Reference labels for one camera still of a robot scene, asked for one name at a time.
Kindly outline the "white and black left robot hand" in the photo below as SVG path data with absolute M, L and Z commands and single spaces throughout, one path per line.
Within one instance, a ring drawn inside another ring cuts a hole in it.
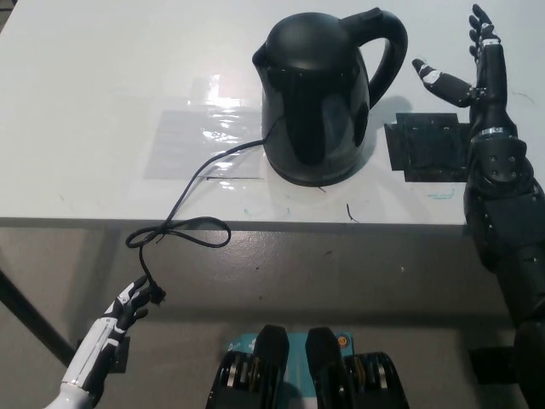
M 128 329 L 147 314 L 146 305 L 158 286 L 141 276 L 122 290 L 80 343 L 63 383 L 90 394 L 103 388 Z

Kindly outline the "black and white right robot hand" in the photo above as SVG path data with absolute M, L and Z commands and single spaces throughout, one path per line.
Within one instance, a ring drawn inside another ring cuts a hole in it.
M 472 7 L 468 21 L 469 37 L 473 41 L 469 52 L 476 66 L 476 84 L 471 85 L 420 59 L 414 59 L 412 66 L 431 94 L 455 107 L 470 109 L 472 137 L 488 138 L 498 134 L 517 138 L 517 127 L 507 112 L 508 84 L 502 40 L 478 4 Z

